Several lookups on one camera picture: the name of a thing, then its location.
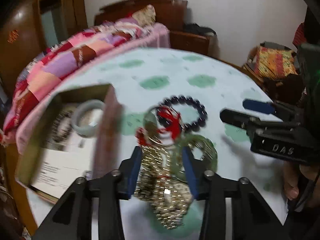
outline box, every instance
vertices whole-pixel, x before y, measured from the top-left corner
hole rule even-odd
[[[93,153],[92,178],[102,177],[116,168],[114,165],[116,163],[115,159],[117,158],[120,138],[119,124],[122,106],[116,99],[113,86],[111,84],[95,85],[58,93],[49,103],[47,109],[35,126],[25,152],[19,158],[16,169],[16,180],[18,183],[26,188],[31,188],[40,197],[51,203],[56,203],[58,199],[30,185],[35,176],[34,171],[37,171],[41,164],[41,148],[62,106],[68,103],[82,103],[90,99],[98,99],[105,103]]]

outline wooden nightstand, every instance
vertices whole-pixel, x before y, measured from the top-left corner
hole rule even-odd
[[[170,32],[170,44],[172,49],[181,49],[208,55],[210,36],[200,36],[191,33]]]

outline cable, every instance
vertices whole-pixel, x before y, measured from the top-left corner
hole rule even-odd
[[[291,211],[296,210],[296,209],[297,209],[298,207],[300,207],[305,201],[307,201],[308,198],[311,197],[311,194],[313,193],[313,190],[314,190],[315,187],[316,187],[316,183],[317,183],[317,181],[318,181],[318,179],[319,179],[319,176],[320,176],[320,169],[319,169],[319,171],[318,171],[318,174],[317,174],[315,180],[314,180],[313,183],[312,183],[312,186],[309,188],[309,190],[308,190],[305,198],[304,198],[302,201],[298,201],[297,205],[296,205],[295,207],[293,207],[293,208],[291,209]]]

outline white tablecloth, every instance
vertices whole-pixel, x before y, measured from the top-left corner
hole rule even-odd
[[[238,180],[247,177],[255,185],[278,219],[284,223],[287,208],[282,196],[282,162],[250,151],[245,131],[225,125],[219,119],[221,109],[227,107],[261,119],[277,120],[274,116],[244,110],[242,101],[252,98],[268,101],[264,92],[246,75],[215,59],[196,53],[172,49],[136,49],[119,55],[85,73],[66,81],[56,92],[80,86],[112,83],[118,101],[124,106],[119,165],[129,158],[137,145],[134,133],[142,125],[143,113],[171,95],[192,96],[204,104],[208,113],[205,128],[199,134],[209,138],[218,152],[217,173]],[[184,122],[197,118],[195,109],[177,106]],[[28,199],[36,223],[39,225],[52,205],[28,190]],[[203,202],[194,201],[184,217],[184,225],[174,230],[163,228],[146,202],[132,198],[121,201],[125,238],[138,239],[198,239],[202,223]],[[98,239],[97,220],[92,221],[92,239]]]

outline bed headboard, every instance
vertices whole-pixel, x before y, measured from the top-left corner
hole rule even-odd
[[[96,15],[94,25],[100,25],[105,20],[114,22],[152,4],[156,10],[156,22],[164,24],[169,30],[181,31],[187,3],[186,0],[122,0],[100,8],[102,12]]]

